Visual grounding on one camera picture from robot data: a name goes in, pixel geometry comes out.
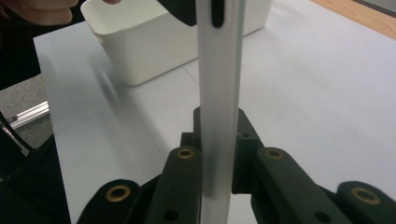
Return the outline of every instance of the wooden surface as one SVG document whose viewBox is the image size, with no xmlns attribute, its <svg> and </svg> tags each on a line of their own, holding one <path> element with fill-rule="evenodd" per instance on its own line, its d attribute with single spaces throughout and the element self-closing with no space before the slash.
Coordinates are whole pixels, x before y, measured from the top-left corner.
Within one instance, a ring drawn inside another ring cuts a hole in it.
<svg viewBox="0 0 396 224">
<path fill-rule="evenodd" d="M 396 40 L 396 19 L 351 0 L 311 0 L 327 9 Z"/>
</svg>

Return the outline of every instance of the screw hole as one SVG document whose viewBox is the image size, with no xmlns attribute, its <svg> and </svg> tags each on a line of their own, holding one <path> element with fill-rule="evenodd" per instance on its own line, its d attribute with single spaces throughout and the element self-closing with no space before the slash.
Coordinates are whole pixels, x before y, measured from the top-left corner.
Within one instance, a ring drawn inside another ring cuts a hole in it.
<svg viewBox="0 0 396 224">
<path fill-rule="evenodd" d="M 177 155 L 181 158 L 181 159 L 189 159 L 194 155 L 194 152 L 191 149 L 181 149 Z"/>
<path fill-rule="evenodd" d="M 282 152 L 280 152 L 276 149 L 267 149 L 265 151 L 265 154 L 267 155 L 267 157 L 274 159 L 274 160 L 280 160 L 283 158 Z"/>
<path fill-rule="evenodd" d="M 314 213 L 314 216 L 317 220 L 319 220 L 323 223 L 331 223 L 332 222 L 332 219 L 329 217 L 329 215 L 327 215 L 324 212 L 316 211 Z"/>
<path fill-rule="evenodd" d="M 178 211 L 168 210 L 163 214 L 165 221 L 175 221 L 178 218 Z"/>
</svg>

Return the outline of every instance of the white container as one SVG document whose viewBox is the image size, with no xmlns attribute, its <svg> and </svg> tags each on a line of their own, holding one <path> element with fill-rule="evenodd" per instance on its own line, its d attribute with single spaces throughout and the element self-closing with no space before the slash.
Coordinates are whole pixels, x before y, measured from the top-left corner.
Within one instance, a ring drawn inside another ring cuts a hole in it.
<svg viewBox="0 0 396 224">
<path fill-rule="evenodd" d="M 264 26 L 271 4 L 247 0 L 244 34 Z M 125 84 L 141 84 L 198 57 L 196 26 L 185 25 L 156 0 L 88 0 L 81 11 Z"/>
</svg>

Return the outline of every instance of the finger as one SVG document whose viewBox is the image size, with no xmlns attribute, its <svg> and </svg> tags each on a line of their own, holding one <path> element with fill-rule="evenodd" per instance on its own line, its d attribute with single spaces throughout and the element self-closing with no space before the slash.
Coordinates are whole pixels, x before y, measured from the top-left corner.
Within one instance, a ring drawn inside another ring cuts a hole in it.
<svg viewBox="0 0 396 224">
<path fill-rule="evenodd" d="M 121 2 L 121 0 L 103 0 L 103 1 L 111 5 L 115 5 Z"/>
<path fill-rule="evenodd" d="M 75 7 L 78 0 L 14 0 L 27 7 L 39 10 L 54 10 Z"/>
<path fill-rule="evenodd" d="M 45 11 L 26 7 L 13 0 L 2 0 L 2 2 L 18 16 L 37 25 L 67 24 L 73 19 L 69 8 Z"/>
</svg>

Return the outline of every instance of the transparent plastic stick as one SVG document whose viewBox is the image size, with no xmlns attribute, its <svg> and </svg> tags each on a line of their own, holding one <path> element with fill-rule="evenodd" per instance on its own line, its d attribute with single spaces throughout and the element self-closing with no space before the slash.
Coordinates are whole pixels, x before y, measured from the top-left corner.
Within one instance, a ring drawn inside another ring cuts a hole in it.
<svg viewBox="0 0 396 224">
<path fill-rule="evenodd" d="M 220 28 L 212 23 L 212 1 L 216 0 L 196 1 L 204 167 L 201 223 L 225 224 L 233 180 L 245 0 L 224 0 Z"/>
</svg>

